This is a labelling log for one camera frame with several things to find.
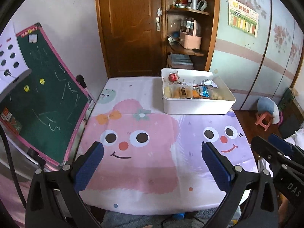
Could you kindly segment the white plastic storage bin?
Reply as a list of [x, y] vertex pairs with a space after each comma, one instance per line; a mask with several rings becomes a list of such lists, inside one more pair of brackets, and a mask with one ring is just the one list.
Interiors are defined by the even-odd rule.
[[[164, 111], [176, 115], [224, 115], [236, 102], [236, 98], [220, 76], [212, 72], [163, 68], [161, 70]], [[199, 95], [199, 86], [204, 79], [212, 79], [218, 89], [208, 88], [210, 98]], [[192, 89], [192, 99], [166, 98], [164, 88], [170, 86], [172, 91], [177, 86]]]

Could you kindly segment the yellow biscuit pack in bin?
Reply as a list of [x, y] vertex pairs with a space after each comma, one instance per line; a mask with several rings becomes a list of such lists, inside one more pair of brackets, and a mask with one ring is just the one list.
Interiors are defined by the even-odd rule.
[[172, 98], [173, 97], [173, 91], [172, 91], [172, 88], [170, 86], [166, 86], [164, 88], [164, 96], [166, 98]]

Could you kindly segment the pink cartoon tablecloth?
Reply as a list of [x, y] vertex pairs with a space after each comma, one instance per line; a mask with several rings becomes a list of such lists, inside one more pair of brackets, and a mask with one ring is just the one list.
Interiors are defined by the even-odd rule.
[[104, 157], [80, 195], [85, 203], [132, 215], [164, 215], [217, 207], [220, 191], [201, 156], [211, 142], [233, 165], [257, 171], [234, 112], [169, 115], [160, 77], [111, 78], [101, 92], [78, 154], [94, 143]]

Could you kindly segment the folded towels stack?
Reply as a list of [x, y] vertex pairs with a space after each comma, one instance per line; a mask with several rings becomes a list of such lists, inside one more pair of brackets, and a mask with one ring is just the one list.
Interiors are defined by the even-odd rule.
[[178, 68], [193, 70], [193, 63], [188, 55], [173, 54], [172, 52], [167, 56], [166, 60], [167, 68]]

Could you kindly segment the blue snack pack in bin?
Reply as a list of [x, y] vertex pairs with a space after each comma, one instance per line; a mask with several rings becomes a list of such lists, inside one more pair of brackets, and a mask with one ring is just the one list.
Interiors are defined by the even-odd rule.
[[208, 88], [206, 86], [199, 86], [199, 95], [201, 97], [210, 98]]

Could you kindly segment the pink plastic stool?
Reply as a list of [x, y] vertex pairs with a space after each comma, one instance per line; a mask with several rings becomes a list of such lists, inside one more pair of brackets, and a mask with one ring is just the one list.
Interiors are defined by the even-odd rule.
[[264, 131], [267, 131], [269, 126], [272, 124], [273, 116], [269, 112], [257, 113], [256, 114], [256, 126], [261, 126]]

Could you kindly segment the brown wooden door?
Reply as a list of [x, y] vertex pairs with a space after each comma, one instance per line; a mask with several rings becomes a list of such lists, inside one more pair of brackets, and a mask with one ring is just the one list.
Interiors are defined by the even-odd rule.
[[108, 77], [159, 76], [163, 30], [148, 29], [162, 0], [96, 0], [97, 23]]

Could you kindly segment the green chalkboard pink frame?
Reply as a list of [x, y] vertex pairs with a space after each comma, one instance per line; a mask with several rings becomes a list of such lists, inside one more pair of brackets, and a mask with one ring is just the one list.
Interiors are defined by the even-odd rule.
[[40, 23], [17, 34], [31, 73], [1, 102], [1, 125], [55, 166], [67, 162], [90, 104]]

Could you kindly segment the white perforated board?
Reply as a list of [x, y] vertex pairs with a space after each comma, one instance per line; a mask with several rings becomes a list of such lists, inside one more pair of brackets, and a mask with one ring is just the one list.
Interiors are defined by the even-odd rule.
[[31, 74], [20, 50], [14, 25], [9, 23], [1, 33], [0, 88], [1, 101]]

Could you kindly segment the pastel floral wardrobe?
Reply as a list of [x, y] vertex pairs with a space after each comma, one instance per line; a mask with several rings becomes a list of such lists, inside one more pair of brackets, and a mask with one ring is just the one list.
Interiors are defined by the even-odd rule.
[[259, 14], [257, 37], [228, 25], [228, 0], [220, 0], [210, 70], [236, 98], [234, 110], [254, 110], [260, 97], [279, 102], [296, 75], [303, 31], [282, 0], [237, 0]]

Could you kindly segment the white grey chip bag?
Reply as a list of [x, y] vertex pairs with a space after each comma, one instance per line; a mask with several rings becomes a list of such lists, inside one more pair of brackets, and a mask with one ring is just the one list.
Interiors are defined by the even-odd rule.
[[218, 89], [217, 84], [212, 79], [204, 79], [200, 83], [202, 86], [206, 86], [207, 88], [215, 88]]

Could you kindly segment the wooden corner shelf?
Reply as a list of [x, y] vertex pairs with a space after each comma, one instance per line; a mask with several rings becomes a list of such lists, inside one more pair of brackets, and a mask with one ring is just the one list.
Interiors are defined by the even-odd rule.
[[163, 54], [187, 55], [188, 68], [209, 71], [219, 25], [220, 0], [163, 0]]

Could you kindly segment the clear bag brown nut snack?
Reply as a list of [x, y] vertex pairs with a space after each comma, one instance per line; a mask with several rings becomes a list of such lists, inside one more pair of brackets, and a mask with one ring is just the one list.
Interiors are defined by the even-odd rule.
[[193, 98], [192, 89], [188, 87], [177, 86], [174, 88], [173, 98], [192, 99]]

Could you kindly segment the colourful wall poster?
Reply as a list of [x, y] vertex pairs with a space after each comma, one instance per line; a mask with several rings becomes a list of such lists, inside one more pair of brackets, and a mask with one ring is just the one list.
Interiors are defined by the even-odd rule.
[[259, 14], [237, 0], [228, 0], [228, 25], [256, 38]]

